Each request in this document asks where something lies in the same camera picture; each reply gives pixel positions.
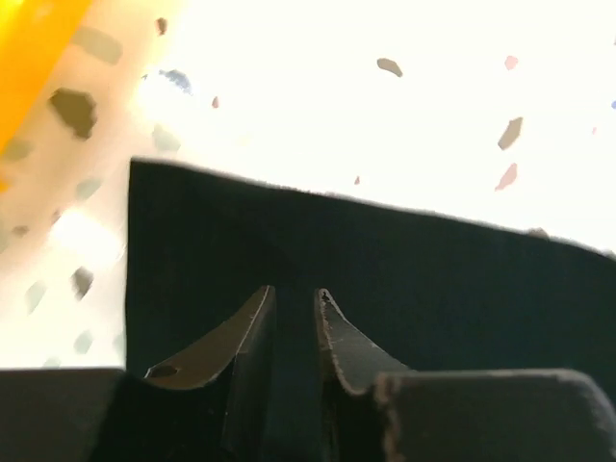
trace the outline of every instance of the terrazzo surface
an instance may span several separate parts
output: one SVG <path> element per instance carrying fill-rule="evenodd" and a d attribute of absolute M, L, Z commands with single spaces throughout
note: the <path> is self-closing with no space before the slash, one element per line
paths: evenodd
<path fill-rule="evenodd" d="M 613 256 L 615 37 L 611 0 L 96 0 L 0 156 L 0 368 L 123 366 L 133 157 Z"/>

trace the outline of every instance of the white speckled tabletop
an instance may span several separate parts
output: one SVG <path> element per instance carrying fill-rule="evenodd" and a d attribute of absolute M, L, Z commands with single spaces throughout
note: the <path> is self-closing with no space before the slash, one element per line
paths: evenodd
<path fill-rule="evenodd" d="M 95 0 L 0 157 L 0 367 L 123 366 L 132 157 L 616 249 L 615 18 Z"/>

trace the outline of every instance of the table surface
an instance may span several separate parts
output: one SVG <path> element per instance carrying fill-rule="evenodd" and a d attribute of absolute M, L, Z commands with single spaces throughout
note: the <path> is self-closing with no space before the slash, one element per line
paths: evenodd
<path fill-rule="evenodd" d="M 616 249 L 614 17 L 95 1 L 0 158 L 0 367 L 124 364 L 133 157 Z"/>

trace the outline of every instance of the dark green fabric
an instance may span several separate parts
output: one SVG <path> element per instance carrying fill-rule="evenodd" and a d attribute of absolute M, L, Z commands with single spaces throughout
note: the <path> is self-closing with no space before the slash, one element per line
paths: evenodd
<path fill-rule="evenodd" d="M 453 219 L 134 162 L 128 369 L 151 366 L 261 284 L 327 288 L 418 370 L 567 367 L 616 396 L 616 263 Z"/>

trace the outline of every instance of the orange object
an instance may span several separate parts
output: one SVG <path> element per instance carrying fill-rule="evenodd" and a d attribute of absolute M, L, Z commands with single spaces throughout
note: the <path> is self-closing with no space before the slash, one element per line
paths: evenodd
<path fill-rule="evenodd" d="M 0 152 L 28 114 L 91 2 L 0 0 Z"/>

